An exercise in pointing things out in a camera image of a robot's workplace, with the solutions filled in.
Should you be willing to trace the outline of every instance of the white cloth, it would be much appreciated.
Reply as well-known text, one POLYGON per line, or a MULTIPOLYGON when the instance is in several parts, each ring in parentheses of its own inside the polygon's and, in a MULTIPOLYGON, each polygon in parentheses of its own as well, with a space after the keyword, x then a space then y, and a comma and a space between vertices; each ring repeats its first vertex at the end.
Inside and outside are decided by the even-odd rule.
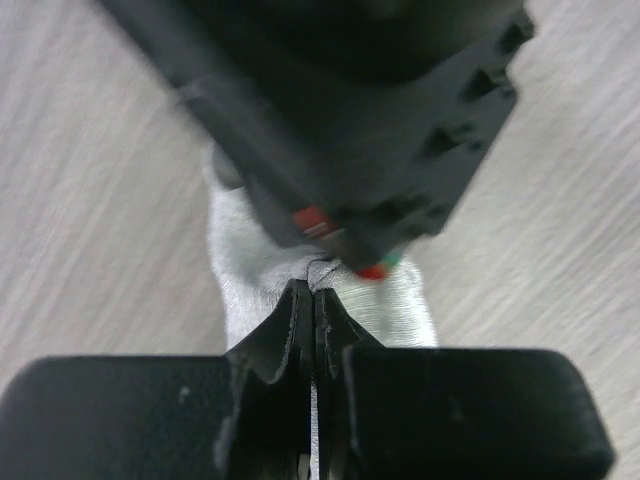
MULTIPOLYGON (((358 278, 338 260, 324 260, 314 248, 278 247, 252 217, 244 190, 227 190, 217 181, 214 148, 205 152, 203 173, 209 186, 209 254, 225 306, 228 348, 269 316, 290 279, 306 280, 312 291, 335 289, 349 315, 385 346, 437 346, 422 276, 410 259, 380 283, 358 278)), ((312 415, 314 432, 316 427, 312 415)), ((312 443, 313 478, 318 478, 317 435, 312 443)))

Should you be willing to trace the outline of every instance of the wooden floor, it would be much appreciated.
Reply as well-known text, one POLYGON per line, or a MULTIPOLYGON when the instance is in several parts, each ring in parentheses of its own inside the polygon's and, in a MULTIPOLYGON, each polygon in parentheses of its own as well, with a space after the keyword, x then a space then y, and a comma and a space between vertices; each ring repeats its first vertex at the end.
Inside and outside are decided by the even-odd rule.
MULTIPOLYGON (((543 346, 640 478, 640 4, 533 0, 522 100, 414 248, 447 345, 543 346)), ((53 353, 216 353, 202 134, 87 0, 0 2, 0 388, 53 353)))

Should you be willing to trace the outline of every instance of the folded cloth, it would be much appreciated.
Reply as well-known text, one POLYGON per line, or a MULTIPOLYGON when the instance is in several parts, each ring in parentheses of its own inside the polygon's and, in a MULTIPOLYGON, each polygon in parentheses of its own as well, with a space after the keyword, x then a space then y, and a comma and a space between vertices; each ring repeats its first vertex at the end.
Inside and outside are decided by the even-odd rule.
MULTIPOLYGON (((306 280, 312 291, 333 288, 349 315, 387 347, 437 346, 422 276, 409 258, 384 282, 372 282, 314 247, 280 248, 254 219, 244 189, 230 190, 218 181, 212 163, 216 148, 207 148, 203 174, 209 187, 209 255, 224 302, 228 348, 269 316, 291 279, 306 280)), ((315 409, 312 433, 312 478, 317 479, 315 409)))

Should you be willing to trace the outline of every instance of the gray wood surface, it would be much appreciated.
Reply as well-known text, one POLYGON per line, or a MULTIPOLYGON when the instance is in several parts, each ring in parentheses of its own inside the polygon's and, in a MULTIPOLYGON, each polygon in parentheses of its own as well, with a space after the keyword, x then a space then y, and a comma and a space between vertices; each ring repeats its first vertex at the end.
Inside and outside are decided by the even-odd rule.
MULTIPOLYGON (((533 0, 521 102, 414 247, 447 345, 544 346, 640 478, 640 4, 533 0)), ((0 388, 57 353, 216 353, 202 134, 85 0, 0 1, 0 388)))

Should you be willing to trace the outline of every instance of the white towel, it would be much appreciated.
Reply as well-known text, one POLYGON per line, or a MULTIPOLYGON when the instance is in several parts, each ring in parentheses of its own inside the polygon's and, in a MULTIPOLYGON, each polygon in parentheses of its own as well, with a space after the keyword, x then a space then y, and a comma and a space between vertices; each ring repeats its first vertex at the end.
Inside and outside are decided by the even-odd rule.
MULTIPOLYGON (((203 159, 209 186, 209 254, 226 312, 227 347, 236 345, 275 308, 290 279, 312 291, 333 288, 349 315, 388 347, 435 347, 437 338, 422 296, 422 276, 404 258, 382 283, 363 280, 313 247, 278 247, 253 219, 242 188, 228 190, 212 168, 215 146, 203 159)), ((318 478, 317 416, 312 411, 312 478, 318 478)))

